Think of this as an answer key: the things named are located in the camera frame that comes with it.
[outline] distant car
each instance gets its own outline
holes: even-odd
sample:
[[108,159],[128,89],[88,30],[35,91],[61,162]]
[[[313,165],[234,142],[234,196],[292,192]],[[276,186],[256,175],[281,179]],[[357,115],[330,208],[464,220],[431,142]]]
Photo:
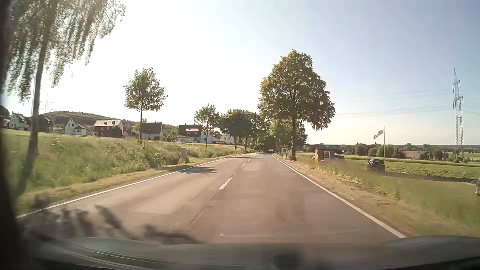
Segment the distant car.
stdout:
[[367,163],[367,170],[373,172],[384,172],[385,171],[385,163],[381,159],[371,159]]

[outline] green roof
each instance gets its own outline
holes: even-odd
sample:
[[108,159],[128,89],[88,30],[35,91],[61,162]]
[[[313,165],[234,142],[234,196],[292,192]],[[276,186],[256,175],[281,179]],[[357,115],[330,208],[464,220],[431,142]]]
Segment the green roof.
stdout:
[[340,145],[315,145],[319,150],[341,150]]

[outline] power pylon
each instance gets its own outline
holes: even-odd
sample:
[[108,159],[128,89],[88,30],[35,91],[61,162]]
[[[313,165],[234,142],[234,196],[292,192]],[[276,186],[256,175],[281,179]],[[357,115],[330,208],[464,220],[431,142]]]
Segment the power pylon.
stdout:
[[455,156],[460,157],[460,153],[463,159],[463,126],[462,126],[462,103],[463,103],[463,96],[460,95],[460,80],[456,78],[456,71],[453,69],[454,72],[454,80],[453,80],[453,104],[455,108],[455,120],[456,120],[456,138],[455,138]]

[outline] road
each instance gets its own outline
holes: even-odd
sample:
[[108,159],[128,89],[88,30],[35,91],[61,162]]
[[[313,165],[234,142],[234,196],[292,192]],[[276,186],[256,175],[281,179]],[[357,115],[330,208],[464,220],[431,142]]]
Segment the road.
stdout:
[[217,160],[24,219],[58,238],[97,236],[162,244],[363,244],[398,239],[267,154]]

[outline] flag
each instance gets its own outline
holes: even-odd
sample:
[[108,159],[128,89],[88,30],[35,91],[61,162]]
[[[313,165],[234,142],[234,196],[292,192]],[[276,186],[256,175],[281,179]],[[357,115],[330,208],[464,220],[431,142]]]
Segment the flag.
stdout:
[[382,135],[384,133],[384,130],[382,129],[381,131],[379,131],[376,135],[373,136],[373,139],[375,140],[376,138],[378,138],[380,135]]

